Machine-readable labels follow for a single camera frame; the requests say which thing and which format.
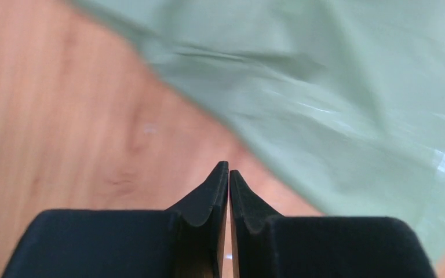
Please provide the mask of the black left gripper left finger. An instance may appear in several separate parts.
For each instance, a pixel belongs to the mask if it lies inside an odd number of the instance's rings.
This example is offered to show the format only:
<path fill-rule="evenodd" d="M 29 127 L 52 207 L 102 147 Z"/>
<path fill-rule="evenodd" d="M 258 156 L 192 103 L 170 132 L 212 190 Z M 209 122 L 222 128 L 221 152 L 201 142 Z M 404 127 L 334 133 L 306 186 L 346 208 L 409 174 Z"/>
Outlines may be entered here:
<path fill-rule="evenodd" d="M 228 177 L 218 162 L 165 210 L 45 210 L 3 277 L 220 277 Z"/>

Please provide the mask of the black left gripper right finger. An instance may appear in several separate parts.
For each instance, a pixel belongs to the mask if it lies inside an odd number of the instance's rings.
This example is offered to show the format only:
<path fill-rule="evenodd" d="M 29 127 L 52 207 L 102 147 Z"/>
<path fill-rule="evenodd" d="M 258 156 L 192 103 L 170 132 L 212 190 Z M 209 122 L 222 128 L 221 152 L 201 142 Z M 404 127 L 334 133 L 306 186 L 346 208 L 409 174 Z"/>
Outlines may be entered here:
<path fill-rule="evenodd" d="M 287 217 L 229 174 L 235 277 L 435 277 L 413 230 L 391 217 Z"/>

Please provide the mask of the green and peach wrapping paper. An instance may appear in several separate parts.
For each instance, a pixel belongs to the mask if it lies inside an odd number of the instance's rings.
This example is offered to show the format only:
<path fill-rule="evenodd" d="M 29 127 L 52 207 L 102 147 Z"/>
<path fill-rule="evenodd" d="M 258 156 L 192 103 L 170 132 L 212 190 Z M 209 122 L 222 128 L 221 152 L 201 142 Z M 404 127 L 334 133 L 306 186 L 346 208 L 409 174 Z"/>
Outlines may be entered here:
<path fill-rule="evenodd" d="M 445 255 L 445 1 L 75 1 L 328 215 Z"/>

